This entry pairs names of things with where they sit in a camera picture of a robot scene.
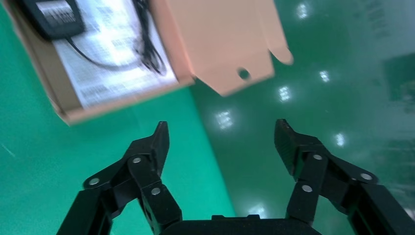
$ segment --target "black adapter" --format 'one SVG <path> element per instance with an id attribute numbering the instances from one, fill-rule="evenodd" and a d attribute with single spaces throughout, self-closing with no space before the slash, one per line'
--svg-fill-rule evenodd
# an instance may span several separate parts
<path id="1" fill-rule="evenodd" d="M 20 9 L 47 41 L 68 39 L 85 31 L 76 0 L 16 0 Z"/>

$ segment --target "box lid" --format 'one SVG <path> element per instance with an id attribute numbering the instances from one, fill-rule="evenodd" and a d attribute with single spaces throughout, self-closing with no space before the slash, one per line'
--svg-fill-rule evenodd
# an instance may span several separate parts
<path id="1" fill-rule="evenodd" d="M 163 1 L 193 75 L 221 95 L 272 77 L 269 51 L 282 63 L 294 60 L 273 0 Z"/>

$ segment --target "white paper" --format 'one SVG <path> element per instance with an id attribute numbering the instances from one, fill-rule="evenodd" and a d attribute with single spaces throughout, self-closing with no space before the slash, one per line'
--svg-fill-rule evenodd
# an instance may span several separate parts
<path id="1" fill-rule="evenodd" d="M 81 57 L 66 40 L 55 41 L 84 108 L 177 83 L 153 22 L 150 24 L 153 44 L 166 64 L 166 73 L 159 75 L 140 64 L 134 50 L 137 40 L 141 41 L 140 23 L 131 0 L 78 0 L 77 3 L 87 28 L 86 33 L 73 38 L 78 48 L 103 64 L 133 65 L 118 71 L 100 68 Z"/>

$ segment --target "open cardboard box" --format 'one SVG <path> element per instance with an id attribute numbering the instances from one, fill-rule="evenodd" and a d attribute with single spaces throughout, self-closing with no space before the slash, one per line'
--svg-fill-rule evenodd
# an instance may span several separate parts
<path id="1" fill-rule="evenodd" d="M 285 64 L 293 62 L 273 0 L 150 0 L 179 83 L 84 109 L 54 45 L 38 36 L 13 0 L 2 3 L 56 113 L 68 124 L 191 85 L 195 77 L 229 95 L 275 74 L 269 51 Z"/>

